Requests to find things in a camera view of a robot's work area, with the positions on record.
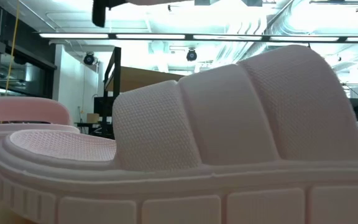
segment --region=thick platform sole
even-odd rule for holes
[[[43,192],[0,174],[0,201],[43,224],[358,223],[358,184],[290,185],[110,200]]]

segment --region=security camera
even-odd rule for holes
[[[190,49],[189,52],[187,52],[187,61],[192,62],[197,59],[197,53],[195,49]]]
[[[94,56],[94,52],[87,52],[84,57],[85,65],[94,65],[98,62],[98,58]]]

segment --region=puffy padded strap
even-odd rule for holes
[[[176,81],[121,94],[112,115],[121,168],[177,170],[201,163]]]
[[[292,45],[239,65],[250,75],[283,159],[358,160],[350,102],[317,53]]]
[[[0,96],[0,121],[45,121],[71,125],[68,110],[59,102],[19,96]]]
[[[245,71],[227,65],[179,81],[203,163],[278,159],[269,123]]]

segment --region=wooden panel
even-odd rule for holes
[[[183,75],[176,75],[172,73],[121,67],[121,92],[134,90],[140,87],[153,85],[168,80],[178,81],[182,77]],[[113,82],[108,85],[107,90],[113,90]]]

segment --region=pink slide sandal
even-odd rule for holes
[[[18,131],[0,201],[45,224],[356,224],[358,129],[329,65],[289,46],[120,95],[116,141]]]
[[[24,129],[51,129],[79,133],[70,114],[57,101],[34,97],[0,97],[0,121],[42,121],[50,124],[0,124],[0,139]]]

